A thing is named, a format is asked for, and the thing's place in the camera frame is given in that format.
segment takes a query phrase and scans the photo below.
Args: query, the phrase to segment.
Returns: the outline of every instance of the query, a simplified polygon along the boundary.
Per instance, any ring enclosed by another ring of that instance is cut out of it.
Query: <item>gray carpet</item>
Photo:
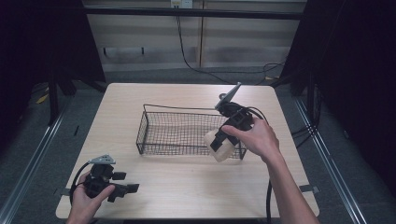
[[[262,68],[235,68],[233,71],[261,71]],[[231,83],[241,81],[252,85],[263,79],[262,74],[216,74]],[[150,82],[150,83],[205,83],[224,84],[217,78],[207,74],[197,74],[190,69],[152,70],[131,73],[106,74],[107,82]],[[23,198],[12,223],[64,223],[55,216],[60,198],[53,195],[57,188],[66,184],[78,153],[91,127],[103,94],[76,83],[78,92],[71,101],[64,120],[52,140],[49,150],[40,164],[37,173]],[[290,130],[297,131],[304,127],[303,120],[290,96],[289,86],[276,88],[276,94],[284,111]],[[32,96],[26,113],[21,120],[19,132],[8,146],[0,162],[0,204],[3,205],[8,194],[14,188],[18,176],[24,170],[33,155],[50,117],[49,103],[36,105]],[[343,129],[336,118],[323,106],[319,131],[327,144],[332,157],[338,165],[345,181],[350,186],[368,223],[396,223],[396,201],[377,174],[361,158],[359,150],[344,137]],[[295,139],[298,145],[304,136]],[[320,209],[321,223],[353,223],[344,204],[311,140],[298,148],[305,171],[310,183],[319,187],[316,199]],[[197,221],[132,221],[131,223],[197,223]],[[210,223],[253,223],[255,220],[212,220]],[[98,223],[122,223],[122,221],[100,220]]]

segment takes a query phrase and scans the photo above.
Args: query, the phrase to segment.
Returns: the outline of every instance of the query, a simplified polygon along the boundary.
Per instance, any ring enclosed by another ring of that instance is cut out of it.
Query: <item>finger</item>
[[[76,191],[84,191],[85,192],[85,186],[84,185],[82,185],[82,184],[80,184],[80,185],[78,185],[77,187],[76,187],[76,189],[75,189],[75,192]]]
[[[257,117],[253,117],[253,124],[256,124],[257,122],[260,122],[261,119]]]
[[[114,185],[109,185],[107,186],[105,189],[102,190],[102,192],[100,192],[100,194],[98,194],[98,196],[96,196],[94,198],[94,200],[97,203],[101,203],[104,199],[106,199],[116,188],[116,186]]]
[[[235,127],[231,126],[231,125],[224,125],[221,127],[221,129],[227,133],[228,135],[232,135],[235,136],[237,138],[241,138],[241,136],[244,134],[243,131],[240,131],[238,129],[236,129]]]
[[[79,180],[78,180],[78,183],[80,184],[80,183],[83,183],[84,181],[85,181],[85,179],[87,178],[87,175],[89,174],[90,172],[87,172],[87,173],[85,173],[85,174],[83,174],[82,176],[80,176],[79,177]]]

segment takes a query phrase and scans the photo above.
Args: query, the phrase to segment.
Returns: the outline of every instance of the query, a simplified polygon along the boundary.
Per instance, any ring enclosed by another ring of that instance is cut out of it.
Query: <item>wall outlet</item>
[[[192,0],[181,0],[182,8],[192,8]]]
[[[181,8],[181,0],[171,0],[171,8]]]

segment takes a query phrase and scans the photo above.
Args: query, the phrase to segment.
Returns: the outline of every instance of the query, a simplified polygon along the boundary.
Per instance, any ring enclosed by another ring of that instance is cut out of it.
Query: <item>black cable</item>
[[[227,81],[227,80],[224,80],[224,79],[222,79],[222,78],[220,78],[220,77],[217,77],[217,76],[215,76],[215,75],[213,75],[213,74],[211,74],[211,73],[208,73],[208,72],[205,72],[205,71],[201,71],[201,70],[197,70],[197,69],[195,69],[195,68],[192,68],[192,67],[189,65],[189,63],[188,63],[187,60],[186,60],[185,53],[184,53],[183,38],[181,37],[180,17],[177,16],[176,19],[177,19],[178,38],[179,38],[179,40],[180,40],[181,54],[183,55],[184,63],[185,63],[192,71],[195,71],[195,72],[197,72],[197,73],[207,74],[207,75],[210,75],[210,76],[212,76],[212,77],[215,77],[216,79],[218,79],[218,80],[220,80],[220,81],[222,81],[222,82],[235,85],[234,83],[231,83],[231,82],[229,82],[229,81]]]
[[[264,78],[263,78],[261,81],[259,81],[258,83],[254,84],[254,85],[255,85],[255,86],[258,86],[258,85],[262,84],[262,83],[265,81],[266,77],[267,77],[267,74],[266,74],[267,72],[269,72],[269,71],[271,71],[271,70],[277,68],[277,67],[280,66],[280,65],[283,66],[284,64],[285,64],[285,62],[283,62],[283,63],[267,63],[267,64],[262,68],[262,71],[263,71],[263,73],[264,73]],[[266,66],[269,66],[269,65],[274,65],[274,67],[269,68],[268,70],[265,70],[265,67],[266,67]]]
[[[305,143],[310,136],[312,136],[315,132],[318,131],[318,126],[319,126],[319,122],[320,122],[320,114],[321,114],[321,105],[322,105],[322,100],[323,100],[323,96],[320,94],[320,91],[318,90],[318,88],[316,88],[316,109],[315,109],[315,117],[313,122],[306,126],[303,127],[302,129],[300,129],[299,131],[293,132],[292,135],[295,135],[297,133],[302,133],[298,136],[293,136],[293,138],[298,138],[301,136],[306,135],[307,133],[309,133],[309,135],[300,143],[296,146],[296,148],[300,147],[303,143]]]
[[[74,193],[74,191],[76,190],[76,188],[78,186],[78,185],[76,185],[77,179],[78,179],[79,175],[81,174],[82,170],[84,170],[84,168],[87,167],[88,165],[89,165],[89,163],[86,162],[83,166],[81,166],[81,168],[79,168],[79,170],[76,173],[76,176],[75,176],[75,178],[73,180],[73,183],[72,183],[72,187],[70,188],[70,196],[69,196],[70,204],[73,204],[73,193]]]
[[[253,107],[253,106],[248,106],[248,107],[244,107],[244,108],[247,109],[247,111],[249,111],[250,113],[256,115],[259,119],[264,119],[267,122],[267,124],[269,124],[267,118],[260,111],[260,109]],[[272,184],[271,184],[271,179],[269,179],[268,180],[268,188],[267,188],[267,197],[265,200],[265,208],[266,208],[266,213],[267,213],[267,223],[268,224],[271,224],[271,192],[272,192]]]
[[[184,63],[185,63],[192,71],[195,71],[195,72],[201,73],[201,74],[210,75],[210,76],[212,76],[212,77],[214,77],[214,78],[216,78],[216,79],[218,79],[218,80],[220,80],[220,81],[222,81],[222,82],[228,83],[228,84],[235,85],[235,83],[232,83],[232,82],[229,82],[229,81],[227,81],[227,80],[224,80],[224,79],[222,79],[222,78],[216,76],[215,74],[222,74],[222,73],[229,73],[229,74],[259,74],[259,73],[264,73],[264,78],[263,78],[260,82],[258,82],[258,83],[255,84],[255,85],[257,86],[257,85],[260,85],[262,82],[264,82],[264,80],[265,80],[265,73],[266,73],[266,72],[271,71],[271,70],[277,68],[277,67],[280,66],[280,65],[284,65],[284,63],[285,63],[285,62],[283,62],[283,63],[267,63],[267,64],[264,65],[262,71],[259,71],[259,72],[235,72],[235,71],[232,71],[232,72],[229,72],[229,71],[206,72],[206,71],[198,70],[198,69],[192,68],[192,67],[190,66],[190,64],[189,64],[189,63],[187,62],[187,60],[186,60],[186,55],[185,55],[185,53],[184,53],[184,46],[183,46],[183,38],[182,38],[182,35],[181,35],[181,23],[180,23],[180,17],[179,17],[179,16],[177,16],[177,31],[178,31],[178,38],[179,38],[179,40],[180,40],[181,54],[183,55]],[[275,66],[272,67],[272,68],[269,68],[268,70],[265,70],[265,67],[266,67],[266,66],[269,66],[269,65],[275,65]]]
[[[277,81],[271,83],[269,86],[271,86],[273,88],[276,88],[276,87],[284,85],[286,83],[290,83],[290,82],[292,82],[292,80],[294,78],[299,76],[304,70],[307,70],[307,69],[308,69],[307,67],[303,67],[303,68],[300,68],[298,70],[294,70],[294,71],[292,71],[292,73],[290,75],[285,76],[285,77],[281,77]]]
[[[266,200],[266,211],[267,211],[267,224],[271,224],[271,193],[272,193],[272,184],[271,179],[268,181],[267,188],[267,200]]]

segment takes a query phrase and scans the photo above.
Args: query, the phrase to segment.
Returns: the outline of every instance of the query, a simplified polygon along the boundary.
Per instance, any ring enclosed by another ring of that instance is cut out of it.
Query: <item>black curtain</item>
[[[321,1],[309,3],[308,14],[321,11]],[[320,35],[309,27],[318,21],[300,24],[282,76],[298,94],[313,74],[326,105],[396,196],[396,3],[346,0],[330,8]],[[298,66],[307,69],[296,74]]]
[[[82,7],[79,0],[0,1],[0,136],[2,146],[49,73],[106,81],[86,15],[37,7]]]

